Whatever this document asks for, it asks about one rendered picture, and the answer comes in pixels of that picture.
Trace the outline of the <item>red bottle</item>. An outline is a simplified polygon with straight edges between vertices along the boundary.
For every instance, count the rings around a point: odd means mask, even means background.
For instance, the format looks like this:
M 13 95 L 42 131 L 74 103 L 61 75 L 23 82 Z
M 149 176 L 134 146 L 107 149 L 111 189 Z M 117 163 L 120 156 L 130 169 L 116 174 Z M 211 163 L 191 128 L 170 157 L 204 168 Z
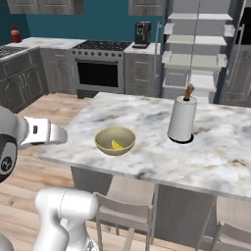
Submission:
M 20 43 L 22 41 L 20 32 L 14 25 L 11 25 L 11 37 L 13 43 Z

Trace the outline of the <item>black coffee machine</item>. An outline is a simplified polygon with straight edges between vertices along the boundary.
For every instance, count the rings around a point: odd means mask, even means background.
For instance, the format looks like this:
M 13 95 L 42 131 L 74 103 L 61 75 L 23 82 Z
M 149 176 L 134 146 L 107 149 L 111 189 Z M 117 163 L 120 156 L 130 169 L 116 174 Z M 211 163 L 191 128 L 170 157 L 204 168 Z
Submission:
M 151 23 L 138 22 L 135 24 L 133 48 L 146 49 L 151 41 Z

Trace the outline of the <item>grey drawer cabinet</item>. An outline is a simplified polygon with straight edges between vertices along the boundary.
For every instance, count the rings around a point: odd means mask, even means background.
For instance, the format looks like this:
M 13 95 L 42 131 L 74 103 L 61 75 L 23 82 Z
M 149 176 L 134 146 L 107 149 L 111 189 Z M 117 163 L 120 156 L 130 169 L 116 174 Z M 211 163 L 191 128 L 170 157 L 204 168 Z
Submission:
M 125 53 L 125 93 L 158 97 L 159 69 L 158 56 Z

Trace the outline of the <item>open fridge with white shelves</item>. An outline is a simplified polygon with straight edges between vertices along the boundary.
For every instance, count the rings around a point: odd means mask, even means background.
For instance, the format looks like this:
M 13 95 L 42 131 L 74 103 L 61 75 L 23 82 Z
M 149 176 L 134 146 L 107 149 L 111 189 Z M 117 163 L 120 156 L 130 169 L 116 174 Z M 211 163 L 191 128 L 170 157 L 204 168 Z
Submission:
M 199 101 L 214 96 L 237 17 L 236 0 L 163 0 L 154 66 L 161 98 L 182 95 L 189 83 Z

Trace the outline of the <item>white paper towel roll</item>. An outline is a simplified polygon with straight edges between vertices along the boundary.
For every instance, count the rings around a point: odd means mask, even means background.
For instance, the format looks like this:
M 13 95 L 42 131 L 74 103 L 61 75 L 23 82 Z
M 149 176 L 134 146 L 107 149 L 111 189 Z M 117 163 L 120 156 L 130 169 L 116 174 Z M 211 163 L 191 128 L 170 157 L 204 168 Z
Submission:
M 191 96 L 194 86 L 189 83 L 185 93 L 174 102 L 170 119 L 168 137 L 170 140 L 185 144 L 193 139 L 193 125 L 197 108 L 197 100 Z

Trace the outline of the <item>olive green bowl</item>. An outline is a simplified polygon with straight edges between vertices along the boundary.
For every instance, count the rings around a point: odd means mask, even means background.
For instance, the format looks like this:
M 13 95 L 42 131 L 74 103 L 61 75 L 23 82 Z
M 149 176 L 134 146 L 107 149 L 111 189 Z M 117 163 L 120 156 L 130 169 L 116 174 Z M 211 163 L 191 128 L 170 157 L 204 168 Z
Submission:
M 135 139 L 135 134 L 131 129 L 121 125 L 112 125 L 97 132 L 94 142 L 101 152 L 109 156 L 121 156 L 134 146 Z M 114 150 L 112 140 L 116 140 L 124 149 Z

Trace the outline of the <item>beige bar stool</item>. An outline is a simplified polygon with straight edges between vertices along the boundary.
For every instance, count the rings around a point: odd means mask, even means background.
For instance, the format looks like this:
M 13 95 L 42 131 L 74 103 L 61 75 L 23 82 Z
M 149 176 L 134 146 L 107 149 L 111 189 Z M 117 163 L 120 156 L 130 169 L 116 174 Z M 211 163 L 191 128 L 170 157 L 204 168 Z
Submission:
M 205 234 L 213 207 L 216 207 L 217 229 L 213 237 Z M 209 204 L 195 246 L 209 243 L 209 251 L 251 251 L 251 202 L 214 196 Z
M 113 176 L 106 195 L 95 192 L 99 202 L 96 215 L 99 251 L 103 251 L 102 221 L 114 224 L 116 234 L 120 226 L 128 228 L 123 251 L 129 251 L 136 229 L 144 231 L 145 251 L 149 251 L 154 240 L 158 193 L 158 184 L 124 176 Z

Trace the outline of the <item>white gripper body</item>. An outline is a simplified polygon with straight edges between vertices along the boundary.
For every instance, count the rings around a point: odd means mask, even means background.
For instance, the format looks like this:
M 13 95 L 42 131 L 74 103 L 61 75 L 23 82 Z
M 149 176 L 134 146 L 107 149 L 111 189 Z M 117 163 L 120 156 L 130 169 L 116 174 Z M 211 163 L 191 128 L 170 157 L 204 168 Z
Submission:
M 67 131 L 61 126 L 52 124 L 50 127 L 50 144 L 64 144 L 68 140 Z

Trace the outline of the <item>grey dining counter base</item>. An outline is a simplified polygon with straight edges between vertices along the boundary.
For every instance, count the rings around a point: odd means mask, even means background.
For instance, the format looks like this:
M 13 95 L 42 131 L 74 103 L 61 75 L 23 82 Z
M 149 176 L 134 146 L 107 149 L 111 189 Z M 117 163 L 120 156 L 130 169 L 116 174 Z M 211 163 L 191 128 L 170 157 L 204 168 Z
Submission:
M 102 194 L 108 191 L 113 175 L 157 183 L 159 195 L 155 236 L 177 244 L 194 247 L 199 238 L 210 199 L 217 195 L 251 202 L 251 175 L 239 178 L 223 170 L 217 174 L 198 169 L 142 168 L 134 164 L 91 167 L 73 166 L 75 188 Z

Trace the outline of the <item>grey base cabinet run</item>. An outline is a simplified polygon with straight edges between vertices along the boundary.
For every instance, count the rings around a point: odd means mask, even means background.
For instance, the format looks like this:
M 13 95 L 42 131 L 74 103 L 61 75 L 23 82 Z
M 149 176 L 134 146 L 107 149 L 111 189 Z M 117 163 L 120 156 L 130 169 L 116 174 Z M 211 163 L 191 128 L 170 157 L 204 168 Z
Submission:
M 70 50 L 0 46 L 0 106 L 18 113 L 50 93 L 76 94 Z

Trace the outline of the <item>grey wall cabinet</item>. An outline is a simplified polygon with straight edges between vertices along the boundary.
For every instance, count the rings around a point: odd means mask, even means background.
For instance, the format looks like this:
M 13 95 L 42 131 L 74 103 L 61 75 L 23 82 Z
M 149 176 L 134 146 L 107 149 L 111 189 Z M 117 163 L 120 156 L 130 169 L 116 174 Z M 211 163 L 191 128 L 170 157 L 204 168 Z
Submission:
M 83 0 L 7 0 L 11 14 L 78 15 Z
M 130 16 L 162 16 L 164 0 L 128 0 Z

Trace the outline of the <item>steel range with oven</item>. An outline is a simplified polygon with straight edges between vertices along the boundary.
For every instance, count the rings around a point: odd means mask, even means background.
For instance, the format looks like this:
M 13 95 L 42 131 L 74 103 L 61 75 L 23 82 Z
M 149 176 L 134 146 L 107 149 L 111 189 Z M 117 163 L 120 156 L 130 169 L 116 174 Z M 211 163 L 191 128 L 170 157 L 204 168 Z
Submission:
M 73 83 L 79 99 L 98 92 L 125 93 L 127 41 L 86 40 L 71 49 Z

